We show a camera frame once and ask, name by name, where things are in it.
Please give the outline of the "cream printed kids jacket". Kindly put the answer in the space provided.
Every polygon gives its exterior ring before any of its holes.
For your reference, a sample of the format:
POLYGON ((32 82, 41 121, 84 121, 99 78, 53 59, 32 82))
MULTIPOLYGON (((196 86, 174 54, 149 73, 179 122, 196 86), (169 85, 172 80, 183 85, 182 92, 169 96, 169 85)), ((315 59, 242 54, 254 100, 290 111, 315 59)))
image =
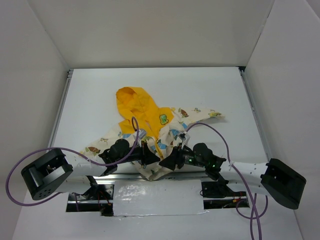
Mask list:
POLYGON ((182 142, 178 135, 189 125, 210 118, 223 118, 220 112, 209 108, 158 107, 141 87, 119 89, 116 92, 116 104, 124 120, 80 151, 91 160, 98 161, 98 155, 119 139, 126 139, 130 145, 134 143, 136 135, 131 122, 132 117, 137 119, 139 128, 146 131, 142 140, 160 160, 168 157, 173 148, 182 142))

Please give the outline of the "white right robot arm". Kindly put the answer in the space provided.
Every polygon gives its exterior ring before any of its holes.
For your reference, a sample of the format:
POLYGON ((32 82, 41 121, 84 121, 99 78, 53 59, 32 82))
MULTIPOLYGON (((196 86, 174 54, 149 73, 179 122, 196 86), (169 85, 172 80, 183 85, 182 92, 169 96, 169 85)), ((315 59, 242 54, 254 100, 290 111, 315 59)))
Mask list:
POLYGON ((159 164, 172 171, 184 165, 203 168, 217 184, 214 189, 204 187, 205 197, 209 193, 224 198, 232 192, 247 192, 272 197, 292 210, 298 209, 307 183, 301 174, 279 159, 272 158, 264 163, 229 162, 214 155, 205 143, 197 143, 193 148, 174 147, 159 164))

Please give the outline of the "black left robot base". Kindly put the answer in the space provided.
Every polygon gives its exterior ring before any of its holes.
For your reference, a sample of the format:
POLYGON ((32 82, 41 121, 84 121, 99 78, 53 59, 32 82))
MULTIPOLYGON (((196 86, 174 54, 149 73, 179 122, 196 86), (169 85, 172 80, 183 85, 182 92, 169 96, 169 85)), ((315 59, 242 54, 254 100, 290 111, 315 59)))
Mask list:
POLYGON ((79 197, 75 197, 75 209, 77 212, 99 212, 101 216, 111 217, 113 211, 113 184, 91 183, 90 188, 79 197))

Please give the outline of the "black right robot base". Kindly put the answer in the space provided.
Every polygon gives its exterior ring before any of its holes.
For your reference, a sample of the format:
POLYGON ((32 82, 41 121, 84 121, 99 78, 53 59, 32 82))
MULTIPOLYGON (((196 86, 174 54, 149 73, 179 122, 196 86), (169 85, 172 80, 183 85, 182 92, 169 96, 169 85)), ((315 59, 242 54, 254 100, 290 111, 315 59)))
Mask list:
POLYGON ((201 190, 199 194, 203 198, 205 210, 249 208, 245 191, 235 192, 220 181, 214 181, 209 177, 201 177, 201 190))

